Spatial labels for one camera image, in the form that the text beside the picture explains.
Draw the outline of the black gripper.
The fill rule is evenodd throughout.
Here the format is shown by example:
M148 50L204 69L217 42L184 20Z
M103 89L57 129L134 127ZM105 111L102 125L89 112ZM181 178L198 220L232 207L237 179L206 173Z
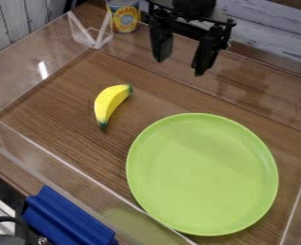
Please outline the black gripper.
M229 43L236 22L216 9L216 0L146 0L152 55L157 62L172 53L172 33L200 38L190 67L200 77Z

